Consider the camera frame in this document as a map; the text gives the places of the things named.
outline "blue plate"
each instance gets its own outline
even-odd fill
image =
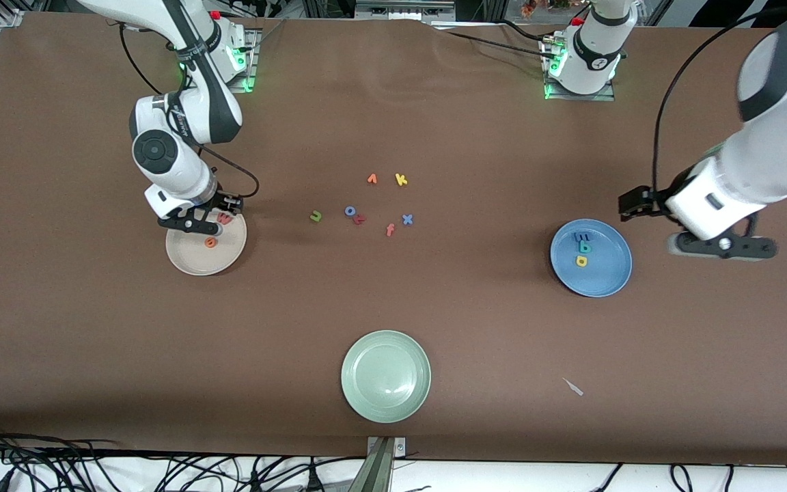
[[[610,296],[624,287],[633,270],[631,249],[605,222],[569,222],[552,240],[552,268],[573,292],[590,298]]]

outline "white floor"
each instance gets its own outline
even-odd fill
[[[209,458],[200,464],[209,466],[219,459]],[[264,458],[259,468],[273,461]],[[287,470],[299,463],[308,462],[306,458],[293,458],[284,461],[275,468],[274,473]],[[362,461],[342,461],[318,468],[319,479],[323,483],[332,484],[353,479]],[[149,461],[141,458],[105,458],[101,460],[107,473],[122,492],[153,492],[163,474],[166,472],[167,461]],[[247,479],[253,465],[253,458],[238,458],[238,463],[228,461],[222,464],[221,473],[240,476]],[[90,468],[91,479],[100,492],[115,492],[93,465]],[[397,462],[393,473],[391,492],[407,492],[429,486],[427,492],[463,492],[465,490],[488,490],[493,492],[524,491],[524,492],[591,492],[602,485],[614,465],[609,464],[572,464],[572,463],[500,463],[500,462],[469,462],[469,461],[402,461]],[[0,479],[10,469],[0,463]],[[727,467],[688,466],[694,492],[722,492]],[[37,467],[38,477],[45,480],[51,487],[56,486],[56,479],[50,470]],[[184,483],[199,473],[191,470],[179,474],[178,478],[169,483],[166,490],[178,490]],[[308,474],[294,477],[275,490],[282,492],[292,486],[305,485]],[[680,476],[680,483],[685,480]],[[263,490],[268,490],[274,482],[266,483]],[[232,480],[201,480],[187,490],[196,492],[231,492],[236,483]],[[612,480],[607,492],[678,492],[669,479],[669,467],[666,465],[624,465]],[[737,467],[731,482],[730,492],[785,492],[787,491],[786,467]],[[31,492],[29,479],[15,474],[10,492]]]

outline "light green plate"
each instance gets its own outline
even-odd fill
[[[405,333],[369,333],[344,356],[342,392],[360,416],[381,424],[399,422],[427,399],[430,361]]]

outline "cable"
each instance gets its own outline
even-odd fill
[[[615,478],[615,475],[618,474],[618,470],[621,470],[621,467],[624,467],[624,463],[618,463],[609,473],[609,476],[606,477],[603,485],[599,486],[597,489],[594,489],[593,492],[606,492],[606,489],[609,488],[609,484],[612,483],[612,479]]]
[[[660,125],[661,125],[661,118],[664,115],[664,109],[666,108],[666,103],[669,100],[669,95],[672,94],[672,90],[674,90],[674,87],[676,87],[676,83],[678,82],[678,79],[682,76],[683,72],[688,68],[688,66],[691,65],[691,62],[693,62],[693,60],[697,58],[697,55],[699,55],[704,49],[706,49],[706,47],[709,46],[709,44],[712,44],[713,41],[718,40],[718,38],[722,37],[728,31],[734,29],[737,25],[744,24],[756,18],[762,18],[762,16],[769,16],[769,15],[775,15],[780,13],[787,13],[787,7],[777,7],[775,9],[762,10],[761,12],[756,12],[751,15],[744,16],[744,18],[740,18],[733,24],[728,25],[727,27],[721,29],[721,31],[716,32],[716,34],[710,36],[708,40],[703,41],[703,44],[701,44],[699,47],[697,47],[696,50],[694,50],[693,53],[691,53],[691,56],[689,56],[685,60],[681,68],[678,69],[678,72],[676,72],[674,78],[672,78],[672,81],[669,82],[669,87],[667,88],[666,93],[664,94],[664,98],[661,99],[661,105],[660,108],[658,109],[658,117],[655,119],[654,143],[652,145],[652,190],[650,190],[650,192],[652,193],[652,199],[655,200],[655,202],[658,204],[660,213],[662,215],[665,215],[667,218],[671,218],[669,217],[669,210],[666,208],[666,205],[664,205],[663,200],[657,200],[657,198],[658,198],[658,153],[660,147]]]
[[[283,19],[281,19],[278,22],[278,24],[275,25],[275,27],[273,27],[271,30],[269,30],[269,32],[265,32],[265,33],[264,32],[260,32],[260,41],[259,41],[259,43],[254,44],[254,46],[251,46],[251,49],[252,50],[256,50],[257,47],[260,46],[260,44],[263,44],[263,41],[265,41],[269,36],[272,35],[273,32],[275,32],[275,29],[278,29],[279,27],[284,25],[285,22],[287,22],[287,19],[283,18]]]
[[[244,485],[244,484],[247,483],[247,484],[250,485],[250,482],[246,482],[246,480],[241,480],[240,476],[238,475],[238,461],[236,460],[236,458],[238,458],[238,455],[236,455],[236,454],[233,454],[231,456],[232,463],[235,464],[235,466],[236,466],[236,478],[232,478],[230,476],[230,474],[224,473],[222,471],[211,470],[208,467],[200,467],[199,465],[194,464],[194,463],[196,463],[196,461],[191,463],[191,462],[188,462],[188,461],[178,460],[177,458],[164,458],[164,459],[168,459],[169,461],[173,461],[175,463],[184,465],[184,470],[187,470],[187,468],[196,468],[197,470],[200,470],[200,471],[206,471],[206,473],[212,474],[213,476],[220,476],[220,477],[223,477],[223,478],[228,478],[228,479],[232,480],[232,482],[236,482],[238,484],[243,484]]]
[[[184,93],[184,89],[185,88],[187,88],[187,76],[184,76],[184,78],[181,80],[181,85],[178,87],[178,91],[175,92],[174,96],[171,96],[171,97],[176,102],[180,102],[181,93]],[[199,149],[205,150],[205,152],[208,152],[208,153],[212,154],[213,156],[215,156],[215,158],[221,160],[221,162],[224,162],[224,163],[227,163],[228,165],[231,165],[232,168],[234,168],[234,169],[236,169],[236,170],[238,170],[240,172],[243,172],[244,174],[247,175],[247,177],[249,177],[251,180],[253,180],[253,184],[254,184],[253,191],[251,193],[247,193],[247,194],[238,194],[237,195],[238,199],[251,198],[252,196],[254,196],[254,195],[256,195],[257,193],[260,192],[260,180],[259,180],[259,178],[256,177],[256,175],[253,174],[253,172],[250,172],[249,170],[245,169],[244,167],[236,164],[235,162],[232,162],[232,160],[225,158],[224,156],[222,156],[218,152],[215,152],[214,150],[209,149],[208,147],[205,146],[205,144],[197,142],[195,138],[193,138],[192,136],[190,136],[188,134],[187,131],[179,131],[178,128],[176,128],[176,126],[174,124],[172,124],[172,121],[171,121],[172,109],[173,109],[172,103],[168,102],[167,108],[165,110],[165,119],[166,119],[166,124],[169,125],[169,129],[170,130],[174,131],[175,134],[180,135],[181,138],[184,138],[185,142],[190,144],[190,146],[197,146],[197,147],[199,147]],[[184,124],[187,125],[187,119],[186,118],[184,119],[184,121],[185,121]]]
[[[227,458],[224,458],[223,460],[217,461],[216,463],[213,463],[212,465],[210,465],[208,467],[204,467],[201,473],[199,473],[195,477],[193,477],[193,479],[190,480],[190,482],[186,482],[186,483],[184,483],[183,486],[181,486],[181,489],[180,489],[181,492],[184,492],[185,490],[187,490],[188,487],[193,485],[194,483],[200,482],[200,480],[202,480],[202,477],[205,476],[205,474],[209,474],[210,471],[212,471],[213,467],[219,467],[225,461],[230,461],[232,459],[234,459],[234,456],[227,456]],[[212,474],[212,476],[206,476],[206,478],[216,478],[216,479],[220,480],[221,481],[221,490],[224,488],[224,486],[223,486],[224,480],[222,480],[221,477],[216,476],[216,474]]]
[[[258,180],[258,178],[256,177],[256,175],[253,174],[253,172],[250,172],[249,170],[245,169],[244,167],[236,164],[235,162],[232,162],[230,159],[225,158],[221,154],[216,153],[214,150],[211,150],[208,147],[203,146],[202,143],[197,143],[197,142],[193,142],[193,143],[196,144],[196,146],[199,146],[199,149],[205,150],[206,152],[212,154],[213,156],[215,156],[219,160],[227,163],[228,165],[231,165],[236,170],[238,170],[240,172],[243,172],[244,174],[247,175],[247,177],[249,177],[253,181],[253,191],[251,193],[247,193],[247,194],[240,194],[240,195],[238,195],[238,198],[251,198],[252,196],[254,196],[254,195],[256,195],[257,193],[260,192],[260,180]]]
[[[682,486],[680,485],[680,483],[678,483],[678,480],[676,479],[676,468],[681,468],[682,473],[685,474],[685,480],[686,480],[686,483],[688,485],[688,489],[687,490],[686,489],[682,489]],[[694,488],[693,488],[693,486],[691,486],[691,476],[690,476],[690,474],[688,474],[688,470],[685,467],[685,465],[680,465],[680,464],[669,465],[669,479],[672,480],[672,484],[674,484],[676,486],[676,489],[678,489],[678,491],[680,491],[680,492],[694,492]]]
[[[236,488],[233,492],[240,492],[241,490],[246,489],[248,486],[251,487],[251,490],[254,490],[255,488],[260,488],[260,484],[266,482],[266,480],[269,480],[268,478],[266,478],[268,477],[269,473],[271,473],[275,467],[281,464],[281,462],[287,460],[287,458],[282,456],[281,458],[278,458],[277,460],[273,461],[271,464],[266,465],[266,467],[263,467],[263,470],[260,470],[258,472],[257,463],[260,462],[261,458],[263,457],[258,456],[256,460],[253,461],[253,467],[251,468],[251,479],[248,480],[247,482],[243,482],[243,485],[241,485],[241,487]]]
[[[578,18],[578,16],[581,16],[581,14],[584,13],[585,10],[587,10],[588,7],[590,7],[590,6],[591,6],[591,3],[590,2],[586,2],[585,6],[582,7],[581,10],[579,10],[578,12],[575,12],[575,15],[572,16],[572,18],[569,19],[569,22],[572,22],[573,19]],[[540,38],[544,38],[546,36],[551,36],[552,34],[555,34],[555,31],[546,32],[545,34],[541,35]]]
[[[215,2],[228,6],[230,9],[233,9],[236,13],[244,14],[246,16],[252,16],[252,18],[255,18],[257,16],[257,14],[248,12],[247,10],[241,7],[236,7],[234,5],[234,2],[224,2],[223,0],[215,0]]]
[[[466,34],[461,34],[460,32],[451,32],[451,31],[446,31],[446,32],[448,34],[452,35],[452,36],[456,36],[456,37],[459,37],[459,38],[464,38],[465,40],[473,40],[473,41],[478,41],[479,43],[491,44],[491,46],[499,46],[501,48],[506,48],[507,50],[513,50],[513,51],[516,51],[516,52],[535,54],[536,56],[541,56],[542,58],[553,58],[553,57],[555,57],[552,53],[541,53],[541,52],[537,52],[537,51],[534,51],[534,50],[528,50],[528,49],[525,49],[525,48],[519,48],[517,46],[512,46],[511,44],[503,44],[503,43],[497,43],[497,41],[482,40],[481,38],[475,38],[473,36],[468,36]]]
[[[734,480],[734,465],[728,465],[728,479],[724,482],[724,492],[730,492],[731,480]]]
[[[518,34],[521,34],[521,36],[524,36],[525,38],[528,38],[528,40],[534,40],[534,41],[541,41],[542,40],[542,36],[537,36],[535,34],[530,34],[530,32],[527,32],[527,31],[521,29],[517,24],[515,24],[515,22],[512,22],[511,20],[503,18],[503,19],[495,20],[493,22],[494,22],[494,24],[505,24],[505,25],[508,25],[509,27],[513,28],[515,30],[515,32],[518,32]]]
[[[65,446],[65,448],[28,449],[18,444],[19,439],[53,443]],[[96,462],[96,466],[99,467],[100,472],[105,476],[112,489],[121,492],[121,489],[118,488],[101,465],[99,457],[96,456],[93,443],[99,440],[101,439],[68,440],[28,433],[0,433],[1,461],[3,464],[12,465],[12,472],[18,471],[28,476],[33,492],[37,490],[37,484],[44,489],[44,492],[51,490],[94,492],[97,489],[96,484],[94,484],[87,467],[87,461],[93,461]],[[85,457],[85,452],[88,452],[89,458]],[[57,479],[56,487],[52,489],[47,483],[32,473],[31,465],[43,465],[52,471]]]
[[[347,456],[347,457],[343,457],[343,458],[333,458],[332,460],[323,461],[321,463],[316,463],[314,465],[312,465],[310,463],[304,463],[302,465],[296,465],[296,467],[290,468],[289,470],[284,471],[284,473],[278,474],[277,476],[274,476],[274,477],[269,477],[268,480],[274,480],[277,477],[282,476],[282,474],[290,473],[291,471],[294,471],[294,470],[296,470],[297,468],[300,468],[300,467],[303,467],[304,469],[298,470],[298,471],[296,471],[296,473],[293,473],[293,474],[288,474],[288,476],[284,477],[284,479],[279,480],[279,482],[276,482],[275,485],[273,485],[270,488],[266,489],[265,492],[273,492],[275,489],[278,489],[281,486],[282,483],[287,482],[287,480],[290,480],[291,478],[293,478],[295,476],[298,476],[298,474],[305,473],[307,470],[309,470],[309,468],[316,468],[316,467],[320,467],[322,465],[326,465],[328,463],[335,463],[337,461],[362,460],[362,459],[363,459],[363,457],[359,457],[359,456],[357,456],[357,457]]]
[[[190,462],[190,464],[192,465],[196,465],[197,462],[204,460],[204,458],[205,457],[203,456],[197,456],[193,459],[193,462],[190,462],[190,459],[188,459],[185,462],[179,463],[178,466],[175,466],[172,469],[169,469],[169,466],[167,465],[166,473],[163,474],[163,478],[160,480],[160,482],[156,484],[156,488],[154,489],[154,492],[164,492],[166,486],[169,485],[169,483],[171,483],[172,480],[175,480],[175,477],[179,476],[179,474],[184,473],[184,471],[187,470],[188,462]]]
[[[158,88],[154,87],[154,84],[150,83],[148,78],[144,76],[144,74],[141,72],[141,69],[138,68],[138,65],[135,65],[135,60],[132,59],[132,55],[129,54],[129,48],[126,46],[126,38],[123,37],[123,31],[126,28],[126,24],[124,24],[123,22],[119,22],[118,24],[120,25],[121,46],[123,46],[123,53],[125,53],[127,59],[129,59],[129,64],[132,65],[132,68],[135,69],[135,72],[138,74],[139,77],[141,77],[141,80],[143,80],[144,83],[148,84],[148,87],[150,87],[151,90],[153,90],[157,94],[162,94],[162,92],[160,92]]]
[[[309,460],[309,464],[312,467],[309,468],[309,483],[305,486],[306,492],[317,492],[318,490],[327,492],[324,488],[324,483],[321,482],[320,477],[318,477],[318,466],[315,465],[314,456]]]

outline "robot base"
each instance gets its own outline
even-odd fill
[[[563,34],[563,31],[556,31],[555,35],[553,36],[555,36],[555,38],[561,38]],[[540,41],[538,44],[540,45],[541,53],[557,54],[555,53],[555,49],[553,49],[555,48],[555,43]],[[605,100],[605,102],[615,100],[615,91],[612,90],[612,82],[610,81],[606,82],[601,90],[593,94],[576,94],[566,90],[566,88],[560,85],[559,81],[555,80],[555,78],[549,74],[551,66],[555,62],[555,59],[542,59],[542,80],[544,81],[544,93],[546,94],[546,99]]]
[[[221,210],[214,209],[209,220],[218,221]],[[241,255],[247,242],[247,224],[239,214],[221,225],[218,236],[166,231],[166,253],[178,270],[189,275],[206,276],[224,271]]]
[[[701,241],[690,232],[681,232],[667,238],[667,251],[671,255],[692,258],[759,262],[773,258],[777,254],[777,246],[771,239],[759,236],[742,237],[732,234],[730,230],[709,241]]]

